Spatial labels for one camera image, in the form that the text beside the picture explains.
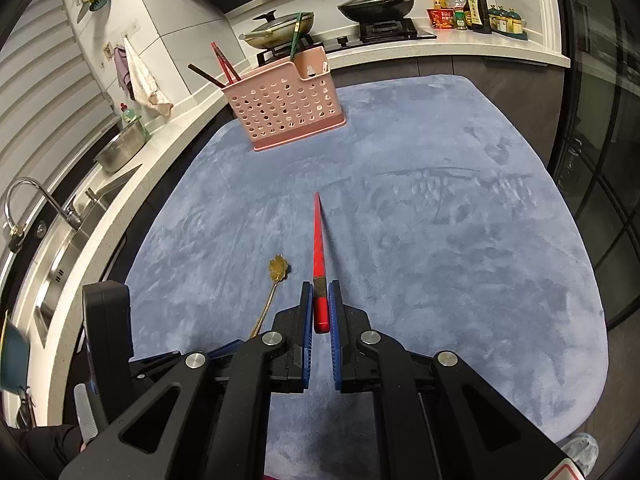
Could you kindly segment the bright red chopstick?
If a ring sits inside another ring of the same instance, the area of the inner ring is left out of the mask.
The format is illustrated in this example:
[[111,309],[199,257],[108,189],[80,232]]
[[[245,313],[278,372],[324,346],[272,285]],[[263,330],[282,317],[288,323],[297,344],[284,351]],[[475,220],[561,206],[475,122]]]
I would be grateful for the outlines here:
[[329,333],[330,314],[328,286],[326,286],[326,263],[324,262],[322,214],[320,194],[314,194],[314,247],[312,248],[312,287],[314,288],[314,331]]

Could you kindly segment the green dish soap bottle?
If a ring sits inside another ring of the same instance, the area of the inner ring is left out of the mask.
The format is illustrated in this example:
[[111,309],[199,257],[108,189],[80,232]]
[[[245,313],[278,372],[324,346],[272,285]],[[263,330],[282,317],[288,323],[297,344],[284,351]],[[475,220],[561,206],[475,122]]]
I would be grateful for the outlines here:
[[120,114],[122,114],[124,126],[140,122],[140,116],[125,103],[120,104]]

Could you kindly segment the right black wok with lid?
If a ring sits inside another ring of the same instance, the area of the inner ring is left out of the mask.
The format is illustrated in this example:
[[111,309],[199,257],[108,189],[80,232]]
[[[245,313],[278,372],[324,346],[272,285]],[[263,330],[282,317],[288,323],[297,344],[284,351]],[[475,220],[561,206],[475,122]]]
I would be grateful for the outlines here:
[[400,21],[416,0],[349,0],[337,9],[345,18],[360,24]]

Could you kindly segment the dark green chopstick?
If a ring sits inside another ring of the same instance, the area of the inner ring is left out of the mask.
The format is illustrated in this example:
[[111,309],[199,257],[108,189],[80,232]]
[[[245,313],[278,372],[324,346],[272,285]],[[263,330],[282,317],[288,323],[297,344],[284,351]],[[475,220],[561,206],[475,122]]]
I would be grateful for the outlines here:
[[296,15],[296,21],[295,21],[295,25],[292,33],[292,41],[291,41],[291,49],[290,49],[290,61],[292,62],[294,61],[294,58],[298,49],[300,29],[302,28],[303,19],[304,19],[303,12],[299,12],[299,14]]

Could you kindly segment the clear plastic oil bottle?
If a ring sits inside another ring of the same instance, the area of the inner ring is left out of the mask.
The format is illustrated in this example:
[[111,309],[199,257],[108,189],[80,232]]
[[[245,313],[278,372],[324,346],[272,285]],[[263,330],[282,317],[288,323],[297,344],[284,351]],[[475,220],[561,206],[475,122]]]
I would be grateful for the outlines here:
[[466,0],[448,0],[450,8],[454,11],[454,22],[456,23],[456,29],[466,29],[466,18],[464,8]]

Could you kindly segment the green tray of jars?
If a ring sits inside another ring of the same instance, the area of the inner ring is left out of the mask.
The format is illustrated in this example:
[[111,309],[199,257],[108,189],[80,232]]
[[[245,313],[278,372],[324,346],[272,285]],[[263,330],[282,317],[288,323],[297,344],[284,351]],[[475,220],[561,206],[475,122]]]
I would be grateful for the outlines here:
[[491,6],[488,10],[489,23],[493,32],[518,40],[527,40],[526,21],[513,8]]

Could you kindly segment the blue-grey plush mat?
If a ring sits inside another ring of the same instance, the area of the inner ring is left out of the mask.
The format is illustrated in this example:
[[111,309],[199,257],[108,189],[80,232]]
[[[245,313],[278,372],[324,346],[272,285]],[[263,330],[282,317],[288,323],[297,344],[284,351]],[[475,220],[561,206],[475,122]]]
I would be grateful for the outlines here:
[[256,152],[238,122],[193,159],[126,282],[137,358],[212,350],[311,277],[320,194],[329,278],[377,330],[456,352],[551,440],[591,414],[608,374],[582,237],[544,164],[460,76],[356,84],[344,126]]

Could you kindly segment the dark red chopstick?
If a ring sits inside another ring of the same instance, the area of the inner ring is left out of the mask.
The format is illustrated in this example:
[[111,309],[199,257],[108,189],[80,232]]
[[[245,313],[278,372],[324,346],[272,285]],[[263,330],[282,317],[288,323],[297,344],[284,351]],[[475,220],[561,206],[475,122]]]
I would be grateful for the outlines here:
[[209,73],[206,73],[205,70],[202,70],[201,68],[199,68],[198,66],[194,65],[194,64],[188,64],[188,69],[193,72],[194,74],[197,74],[198,76],[202,77],[203,79],[207,80],[208,82],[210,82],[211,84],[213,84],[214,86],[216,86],[219,89],[224,89],[226,88],[226,85],[223,84],[221,81],[219,81],[218,79],[216,79],[214,76],[209,75]]

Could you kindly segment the black gas cooktop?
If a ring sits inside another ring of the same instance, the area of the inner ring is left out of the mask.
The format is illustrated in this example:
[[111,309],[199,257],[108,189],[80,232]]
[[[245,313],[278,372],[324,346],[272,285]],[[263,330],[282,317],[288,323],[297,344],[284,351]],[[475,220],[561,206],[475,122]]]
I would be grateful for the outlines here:
[[434,32],[416,27],[411,18],[400,21],[383,22],[378,24],[358,24],[347,32],[307,32],[299,38],[298,50],[308,50],[313,47],[324,47],[326,53],[359,48],[369,44],[385,44],[386,42],[404,40],[436,39]]

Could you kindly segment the cream hanging dish towel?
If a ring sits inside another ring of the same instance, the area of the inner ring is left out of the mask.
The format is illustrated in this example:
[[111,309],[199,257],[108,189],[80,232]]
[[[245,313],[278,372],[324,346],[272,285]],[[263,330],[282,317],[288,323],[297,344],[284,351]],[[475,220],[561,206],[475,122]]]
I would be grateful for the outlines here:
[[149,110],[154,110],[154,112],[157,112],[160,116],[168,118],[174,108],[174,103],[160,90],[157,81],[142,62],[142,59],[130,44],[127,36],[122,38],[122,42],[125,47],[134,99],[140,105]]

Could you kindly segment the left wok with lid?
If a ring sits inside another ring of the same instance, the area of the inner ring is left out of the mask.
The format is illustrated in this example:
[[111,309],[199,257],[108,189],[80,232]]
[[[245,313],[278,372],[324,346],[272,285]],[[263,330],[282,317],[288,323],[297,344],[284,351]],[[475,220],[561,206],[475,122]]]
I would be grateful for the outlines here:
[[239,34],[239,40],[249,46],[268,50],[275,47],[290,44],[292,42],[295,26],[299,24],[300,36],[308,35],[314,26],[314,12],[290,13],[277,16],[276,10],[269,11],[254,17],[259,25],[250,32]]

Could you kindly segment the purple hanging cloth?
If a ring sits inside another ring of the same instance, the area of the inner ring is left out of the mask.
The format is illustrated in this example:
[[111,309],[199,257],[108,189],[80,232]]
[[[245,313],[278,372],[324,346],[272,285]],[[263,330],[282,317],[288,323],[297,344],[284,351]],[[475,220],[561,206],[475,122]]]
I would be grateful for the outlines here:
[[130,70],[124,47],[114,47],[114,64],[119,87],[126,92],[130,100],[133,100],[134,88],[132,88]]

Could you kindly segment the pink perforated utensil holder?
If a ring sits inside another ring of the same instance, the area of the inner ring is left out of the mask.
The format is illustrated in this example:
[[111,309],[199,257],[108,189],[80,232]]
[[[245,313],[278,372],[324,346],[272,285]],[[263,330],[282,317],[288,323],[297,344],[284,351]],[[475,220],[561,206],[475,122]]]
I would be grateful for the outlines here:
[[257,67],[222,92],[256,152],[346,124],[321,46]]

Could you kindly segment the chrome sink faucet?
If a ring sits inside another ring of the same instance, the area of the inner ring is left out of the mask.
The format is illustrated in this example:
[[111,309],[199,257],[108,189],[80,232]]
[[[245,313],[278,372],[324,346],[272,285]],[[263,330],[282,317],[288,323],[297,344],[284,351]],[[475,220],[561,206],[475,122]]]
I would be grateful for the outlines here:
[[[34,203],[21,216],[20,220],[13,218],[11,203],[14,192],[21,186],[28,185],[36,190],[37,197],[32,199]],[[6,188],[6,194],[2,202],[2,212],[6,219],[6,247],[12,254],[17,254],[25,240],[26,233],[32,227],[35,218],[40,214],[45,204],[54,209],[55,213],[70,226],[74,231],[79,231],[82,226],[82,219],[75,209],[73,202],[68,202],[65,206],[59,204],[52,194],[36,179],[32,177],[15,177]]]

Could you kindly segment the gold flower-handled spoon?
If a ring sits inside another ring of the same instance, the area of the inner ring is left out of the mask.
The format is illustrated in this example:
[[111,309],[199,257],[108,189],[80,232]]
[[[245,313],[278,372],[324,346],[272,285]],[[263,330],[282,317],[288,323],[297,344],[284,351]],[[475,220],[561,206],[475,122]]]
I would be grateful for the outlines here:
[[282,255],[275,255],[274,258],[269,261],[269,277],[271,280],[271,288],[265,304],[262,307],[262,312],[260,312],[256,323],[250,331],[250,338],[256,337],[262,329],[262,324],[264,324],[265,318],[273,302],[274,295],[276,294],[278,285],[286,279],[286,277],[288,276],[288,270],[290,270],[290,264],[288,263],[288,260],[286,260]]

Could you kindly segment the red seasoning container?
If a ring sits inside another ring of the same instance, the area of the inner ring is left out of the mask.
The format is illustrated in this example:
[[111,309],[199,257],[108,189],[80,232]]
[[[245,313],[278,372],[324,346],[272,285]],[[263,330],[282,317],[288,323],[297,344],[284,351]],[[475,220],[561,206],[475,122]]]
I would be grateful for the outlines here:
[[434,29],[455,29],[456,18],[454,10],[448,8],[433,8],[427,10],[428,18]]

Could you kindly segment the dark soy sauce bottle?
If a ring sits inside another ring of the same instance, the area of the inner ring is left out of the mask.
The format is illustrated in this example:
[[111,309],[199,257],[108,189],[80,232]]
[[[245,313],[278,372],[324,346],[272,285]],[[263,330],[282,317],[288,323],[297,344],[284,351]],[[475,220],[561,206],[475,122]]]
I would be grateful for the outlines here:
[[465,0],[464,15],[466,27],[472,32],[492,32],[487,0]]

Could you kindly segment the maroon chopstick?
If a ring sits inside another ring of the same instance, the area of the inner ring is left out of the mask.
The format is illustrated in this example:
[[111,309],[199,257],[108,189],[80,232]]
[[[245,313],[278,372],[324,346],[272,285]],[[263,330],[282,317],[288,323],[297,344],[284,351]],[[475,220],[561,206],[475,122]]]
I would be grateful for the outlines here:
[[228,58],[224,55],[224,52],[220,50],[220,47],[217,46],[215,41],[210,43],[218,63],[224,72],[224,76],[227,77],[228,84],[235,84],[241,80],[239,73],[234,68],[233,64],[228,60]]

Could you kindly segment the stainless steel sink basin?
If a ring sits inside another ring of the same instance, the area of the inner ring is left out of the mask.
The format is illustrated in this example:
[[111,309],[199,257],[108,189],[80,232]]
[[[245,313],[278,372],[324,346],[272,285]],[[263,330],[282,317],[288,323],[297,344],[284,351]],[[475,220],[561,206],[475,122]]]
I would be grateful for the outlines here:
[[110,208],[116,196],[138,169],[139,167],[130,169],[96,191],[93,191],[92,188],[85,190],[82,197],[86,198],[88,202],[79,208],[80,228],[71,230],[70,234],[62,241],[36,296],[34,324],[43,346],[46,345],[51,321],[67,282],[68,274],[72,272],[89,237],[107,209]]

